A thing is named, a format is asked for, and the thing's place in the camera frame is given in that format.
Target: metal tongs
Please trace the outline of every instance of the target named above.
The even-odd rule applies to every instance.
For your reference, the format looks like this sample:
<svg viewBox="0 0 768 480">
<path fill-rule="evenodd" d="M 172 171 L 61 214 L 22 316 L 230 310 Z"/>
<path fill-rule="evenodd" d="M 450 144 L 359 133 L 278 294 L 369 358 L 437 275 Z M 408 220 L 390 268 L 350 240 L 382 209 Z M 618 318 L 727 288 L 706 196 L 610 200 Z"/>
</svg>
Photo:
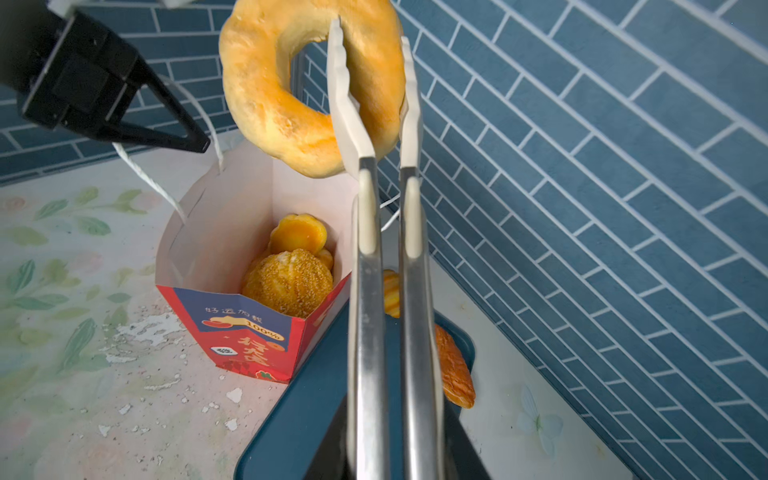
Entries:
<svg viewBox="0 0 768 480">
<path fill-rule="evenodd" d="M 376 154 L 359 104 L 349 93 L 349 70 L 340 20 L 328 35 L 328 96 L 333 130 L 346 171 L 358 179 L 353 204 L 353 268 L 349 308 L 347 462 L 359 480 L 388 480 L 389 418 L 384 335 L 382 248 Z M 402 430 L 405 475 L 443 480 L 443 396 L 425 214 L 419 192 L 422 115 L 413 56 L 401 37 L 406 95 L 400 111 L 399 268 L 402 319 Z"/>
</svg>

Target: food item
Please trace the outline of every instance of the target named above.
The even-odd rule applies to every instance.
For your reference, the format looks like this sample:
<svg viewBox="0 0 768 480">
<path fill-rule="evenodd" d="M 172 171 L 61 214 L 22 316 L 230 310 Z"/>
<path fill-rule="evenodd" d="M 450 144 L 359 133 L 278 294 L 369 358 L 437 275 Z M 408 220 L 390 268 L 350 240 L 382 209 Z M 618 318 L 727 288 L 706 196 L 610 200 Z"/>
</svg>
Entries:
<svg viewBox="0 0 768 480">
<path fill-rule="evenodd" d="M 290 316 L 307 318 L 333 289 L 331 272 L 304 249 L 269 255 L 243 278 L 243 295 Z"/>
<path fill-rule="evenodd" d="M 240 131 L 307 177 L 344 166 L 330 116 L 290 93 L 290 59 L 326 40 L 334 18 L 344 30 L 349 92 L 381 158 L 398 140 L 406 90 L 402 28 L 389 0 L 238 0 L 219 40 L 224 94 Z"/>
<path fill-rule="evenodd" d="M 286 215 L 270 233 L 270 253 L 293 252 L 297 248 L 317 255 L 328 240 L 328 232 L 320 220 L 309 214 Z"/>
<path fill-rule="evenodd" d="M 328 270 L 333 272 L 333 255 L 328 250 L 323 248 L 317 255 L 315 255 L 315 257 L 323 262 L 323 265 L 327 266 Z"/>
<path fill-rule="evenodd" d="M 475 386 L 462 353 L 453 337 L 439 325 L 435 325 L 435 340 L 440 355 L 442 391 L 448 400 L 463 409 L 472 408 L 475 405 Z"/>
<path fill-rule="evenodd" d="M 384 313 L 400 318 L 400 276 L 394 270 L 384 270 Z"/>
</svg>

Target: blue tray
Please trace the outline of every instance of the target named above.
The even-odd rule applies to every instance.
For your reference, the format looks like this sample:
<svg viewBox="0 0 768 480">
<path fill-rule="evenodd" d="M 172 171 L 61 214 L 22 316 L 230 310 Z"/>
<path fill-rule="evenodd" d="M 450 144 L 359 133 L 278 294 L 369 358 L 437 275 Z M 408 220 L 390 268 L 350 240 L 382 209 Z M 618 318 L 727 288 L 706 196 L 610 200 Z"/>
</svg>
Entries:
<svg viewBox="0 0 768 480">
<path fill-rule="evenodd" d="M 235 480 L 300 480 L 309 468 L 333 415 L 346 395 L 346 345 L 349 304 L 286 388 L 261 429 L 243 452 Z M 435 323 L 451 334 L 469 371 L 475 346 L 469 336 L 435 312 Z M 387 316 L 389 382 L 389 454 L 392 478 L 402 477 L 402 405 L 400 402 L 400 321 Z M 461 407 L 453 406 L 456 414 Z"/>
</svg>

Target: food packaging box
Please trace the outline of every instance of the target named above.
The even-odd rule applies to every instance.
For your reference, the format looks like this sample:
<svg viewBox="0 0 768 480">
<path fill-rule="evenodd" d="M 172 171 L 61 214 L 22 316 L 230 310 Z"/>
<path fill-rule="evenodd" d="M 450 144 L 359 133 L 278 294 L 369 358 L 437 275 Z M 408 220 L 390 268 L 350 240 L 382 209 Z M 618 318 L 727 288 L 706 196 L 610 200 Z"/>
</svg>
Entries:
<svg viewBox="0 0 768 480">
<path fill-rule="evenodd" d="M 311 179 L 248 141 L 224 155 L 181 199 L 157 250 L 155 283 L 208 357 L 222 369 L 288 383 L 349 299 L 352 204 L 348 174 Z M 328 230 L 333 290 L 307 318 L 240 295 L 251 260 L 287 214 Z"/>
</svg>

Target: bagel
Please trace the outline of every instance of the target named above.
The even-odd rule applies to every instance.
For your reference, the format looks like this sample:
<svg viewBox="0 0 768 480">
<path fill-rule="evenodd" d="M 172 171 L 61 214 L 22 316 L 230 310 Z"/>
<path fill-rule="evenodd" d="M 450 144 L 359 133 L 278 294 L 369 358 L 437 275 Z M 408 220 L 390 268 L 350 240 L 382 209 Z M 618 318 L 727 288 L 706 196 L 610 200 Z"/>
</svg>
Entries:
<svg viewBox="0 0 768 480">
<path fill-rule="evenodd" d="M 307 177 L 330 177 L 344 165 L 330 116 L 290 93 L 290 60 L 326 40 L 334 18 L 344 31 L 349 91 L 380 159 L 397 143 L 406 90 L 402 27 L 389 0 L 238 0 L 219 39 L 224 94 L 238 128 Z"/>
</svg>

